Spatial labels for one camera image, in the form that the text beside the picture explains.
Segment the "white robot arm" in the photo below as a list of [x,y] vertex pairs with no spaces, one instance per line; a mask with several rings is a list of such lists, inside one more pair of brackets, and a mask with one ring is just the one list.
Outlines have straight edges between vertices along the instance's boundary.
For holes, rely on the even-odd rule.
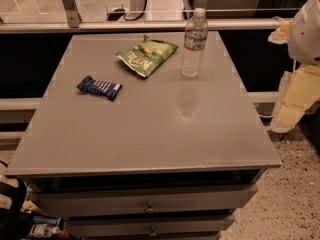
[[287,43],[289,57],[300,64],[283,73],[272,112],[271,130],[287,133],[320,98],[320,0],[308,0],[268,41]]

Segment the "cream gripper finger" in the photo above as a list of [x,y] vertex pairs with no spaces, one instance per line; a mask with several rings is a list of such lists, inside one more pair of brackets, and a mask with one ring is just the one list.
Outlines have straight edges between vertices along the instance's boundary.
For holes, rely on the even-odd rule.
[[278,92],[270,128],[276,133],[287,133],[320,98],[320,67],[303,65],[293,73],[285,71]]
[[281,26],[269,35],[268,41],[278,45],[287,44],[291,29],[291,20],[286,20],[279,16],[275,16],[274,19],[278,21]]

